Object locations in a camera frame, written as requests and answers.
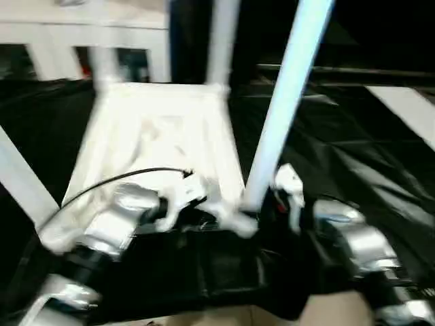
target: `white shelf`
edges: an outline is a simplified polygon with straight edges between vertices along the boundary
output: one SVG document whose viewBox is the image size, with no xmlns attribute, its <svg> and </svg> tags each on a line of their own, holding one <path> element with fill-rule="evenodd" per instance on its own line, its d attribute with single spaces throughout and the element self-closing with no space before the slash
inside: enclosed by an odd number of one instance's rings
<svg viewBox="0 0 435 326">
<path fill-rule="evenodd" d="M 89 1 L 61 7 L 55 0 L 0 0 L 0 22 L 92 24 Z M 168 29 L 167 0 L 105 0 L 101 22 L 108 26 Z"/>
</svg>

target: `white table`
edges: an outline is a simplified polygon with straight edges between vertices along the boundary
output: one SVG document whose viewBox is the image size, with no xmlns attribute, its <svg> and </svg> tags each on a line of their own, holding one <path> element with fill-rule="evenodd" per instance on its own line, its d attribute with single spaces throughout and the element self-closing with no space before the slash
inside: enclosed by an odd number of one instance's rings
<svg viewBox="0 0 435 326">
<path fill-rule="evenodd" d="M 92 32 L 95 17 L 89 5 L 0 0 L 0 44 L 26 44 L 40 80 L 81 79 L 74 47 L 101 41 Z M 171 80 L 167 0 L 106 0 L 99 20 L 110 35 L 104 46 L 147 50 L 151 81 Z"/>
</svg>

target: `black plastic sheet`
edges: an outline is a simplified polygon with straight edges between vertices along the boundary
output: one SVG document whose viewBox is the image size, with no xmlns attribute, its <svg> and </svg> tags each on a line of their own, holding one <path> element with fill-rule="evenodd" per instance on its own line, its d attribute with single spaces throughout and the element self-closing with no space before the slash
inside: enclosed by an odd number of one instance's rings
<svg viewBox="0 0 435 326">
<path fill-rule="evenodd" d="M 94 101 L 91 81 L 3 81 L 0 83 L 0 126 L 60 204 L 66 192 Z M 35 295 L 53 262 L 39 243 L 23 280 L 10 284 L 22 264 L 34 225 L 0 184 L 0 318 L 4 308 L 22 308 Z"/>
<path fill-rule="evenodd" d="M 359 206 L 381 229 L 413 279 L 433 286 L 435 153 L 362 87 L 309 88 L 281 156 L 310 196 Z M 319 101 L 313 94 L 326 95 Z M 270 97 L 248 90 L 230 104 L 245 179 Z"/>
</svg>

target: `white pole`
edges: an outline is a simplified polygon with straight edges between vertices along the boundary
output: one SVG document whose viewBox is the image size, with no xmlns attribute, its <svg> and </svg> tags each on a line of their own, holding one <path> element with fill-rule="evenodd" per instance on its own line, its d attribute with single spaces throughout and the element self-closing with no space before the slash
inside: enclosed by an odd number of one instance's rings
<svg viewBox="0 0 435 326">
<path fill-rule="evenodd" d="M 0 182 L 31 218 L 36 229 L 59 208 L 2 127 L 0 127 Z"/>
<path fill-rule="evenodd" d="M 259 211 L 298 108 L 334 0 L 300 0 L 247 181 L 243 206 Z"/>
<path fill-rule="evenodd" d="M 214 0 L 207 84 L 228 85 L 241 0 Z"/>
</svg>

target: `black cable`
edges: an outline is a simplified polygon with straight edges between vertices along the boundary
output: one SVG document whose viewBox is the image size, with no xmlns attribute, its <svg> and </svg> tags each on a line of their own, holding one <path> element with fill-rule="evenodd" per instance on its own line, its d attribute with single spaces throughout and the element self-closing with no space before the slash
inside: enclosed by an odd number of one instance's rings
<svg viewBox="0 0 435 326">
<path fill-rule="evenodd" d="M 6 291 L 6 296 L 5 296 L 5 305 L 3 308 L 3 313 L 2 313 L 2 317 L 1 317 L 1 322 L 0 325 L 4 324 L 4 322 L 6 322 L 6 320 L 9 318 L 9 314 L 8 314 L 8 310 L 10 308 L 10 306 L 12 305 L 12 303 L 14 303 L 15 297 L 13 296 L 14 292 L 15 294 L 17 294 L 18 291 L 14 291 L 14 290 L 19 290 L 19 286 L 22 280 L 22 277 L 24 276 L 24 271 L 27 267 L 27 264 L 29 263 L 29 258 L 32 255 L 37 241 L 39 239 L 38 237 L 38 232 L 41 232 L 52 220 L 53 218 L 55 218 L 55 216 L 62 210 L 64 209 L 66 206 L 70 205 L 74 200 L 76 200 L 77 198 L 79 198 L 80 196 L 84 195 L 87 192 L 90 192 L 91 190 L 94 190 L 102 185 L 106 185 L 108 183 L 123 179 L 123 178 L 127 178 L 127 177 L 131 177 L 133 175 L 140 175 L 141 173 L 150 173 L 150 172 L 158 172 L 158 171 L 173 171 L 173 172 L 179 172 L 183 174 L 183 177 L 187 177 L 189 175 L 192 174 L 192 172 L 187 171 L 187 170 L 182 170 L 179 168 L 144 168 L 141 170 L 136 170 L 136 171 L 131 171 L 131 172 L 127 172 L 127 173 L 123 173 L 121 175 L 117 175 L 115 177 L 109 178 L 109 179 L 105 179 L 102 180 L 98 183 L 95 183 L 94 185 L 91 185 L 90 187 L 86 188 L 85 190 L 82 190 L 81 192 L 79 192 L 78 194 L 76 194 L 74 197 L 72 197 L 70 200 L 68 200 L 63 206 L 61 206 L 55 213 L 51 214 L 50 217 L 41 224 L 41 226 L 39 227 L 39 229 L 36 231 L 36 233 L 34 233 L 31 237 L 31 239 L 29 240 L 29 242 L 27 243 L 26 247 L 24 248 L 22 257 L 20 259 L 20 261 L 18 262 L 17 268 L 15 270 L 14 276 L 12 277 L 9 289 L 7 289 Z"/>
</svg>

